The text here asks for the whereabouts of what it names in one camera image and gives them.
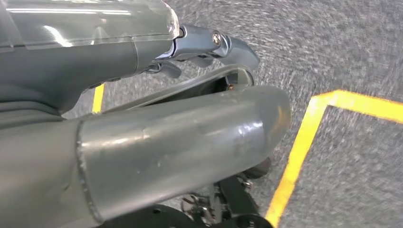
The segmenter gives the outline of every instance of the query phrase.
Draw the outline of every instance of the painted floor marking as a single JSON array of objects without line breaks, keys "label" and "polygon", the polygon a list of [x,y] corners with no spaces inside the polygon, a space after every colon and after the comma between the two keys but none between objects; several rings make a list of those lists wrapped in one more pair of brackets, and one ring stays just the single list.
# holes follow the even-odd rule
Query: painted floor marking
[{"label": "painted floor marking", "polygon": [[403,103],[343,90],[313,96],[302,119],[280,184],[266,213],[266,219],[274,228],[278,228],[281,215],[294,190],[302,164],[328,105],[403,124]]},{"label": "painted floor marking", "polygon": [[95,88],[94,92],[94,101],[92,104],[92,112],[93,113],[99,113],[102,110],[102,100],[104,97],[104,87],[105,85],[102,84]]}]

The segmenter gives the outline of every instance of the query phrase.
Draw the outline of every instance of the yellow line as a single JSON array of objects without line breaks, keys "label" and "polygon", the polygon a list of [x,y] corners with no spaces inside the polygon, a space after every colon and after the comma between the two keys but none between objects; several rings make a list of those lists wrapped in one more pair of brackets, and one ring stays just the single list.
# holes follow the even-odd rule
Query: yellow line
[{"label": "yellow line", "polygon": [[302,119],[280,184],[266,213],[266,219],[274,228],[278,227],[328,105],[403,124],[403,103],[343,90],[313,96]]},{"label": "yellow line", "polygon": [[92,104],[92,112],[99,113],[102,110],[102,99],[104,96],[104,84],[95,88],[94,102]]}]

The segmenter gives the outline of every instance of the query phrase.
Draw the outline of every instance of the gray carpet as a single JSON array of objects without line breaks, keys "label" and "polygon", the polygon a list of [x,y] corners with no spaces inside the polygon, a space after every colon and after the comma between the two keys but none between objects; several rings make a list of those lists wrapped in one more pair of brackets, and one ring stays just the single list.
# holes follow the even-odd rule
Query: gray carpet
[{"label": "gray carpet", "polygon": [[[288,91],[290,131],[273,171],[253,196],[264,213],[312,95],[344,89],[403,101],[401,0],[167,0],[180,20],[249,42],[261,58],[258,84]],[[137,76],[107,84],[111,108],[209,69],[183,65],[179,80]],[[68,117],[90,112],[92,92]],[[403,126],[328,108],[307,156],[282,228],[403,226]]]}]

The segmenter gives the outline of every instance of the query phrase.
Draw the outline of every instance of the tire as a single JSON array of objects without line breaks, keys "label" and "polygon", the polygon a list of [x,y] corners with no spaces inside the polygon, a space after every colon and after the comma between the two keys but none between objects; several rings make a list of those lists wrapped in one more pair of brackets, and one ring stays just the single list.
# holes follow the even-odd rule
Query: tire
[{"label": "tire", "polygon": [[258,179],[268,174],[270,168],[271,168],[271,160],[270,158],[267,158],[259,165],[244,171],[243,174],[245,174],[245,176],[249,179]]}]

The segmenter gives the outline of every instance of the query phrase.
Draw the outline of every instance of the bolt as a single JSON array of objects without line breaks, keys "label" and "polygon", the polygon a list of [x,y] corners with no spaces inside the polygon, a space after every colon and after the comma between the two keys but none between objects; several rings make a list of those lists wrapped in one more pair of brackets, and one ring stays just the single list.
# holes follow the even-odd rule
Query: bolt
[{"label": "bolt", "polygon": [[256,227],[255,221],[249,220],[248,228],[255,228],[255,227]]},{"label": "bolt", "polygon": [[222,43],[221,34],[217,31],[213,32],[213,43],[217,46],[220,46]]},{"label": "bolt", "polygon": [[250,180],[245,180],[242,182],[242,186],[246,189],[251,189],[253,186],[253,183]]}]

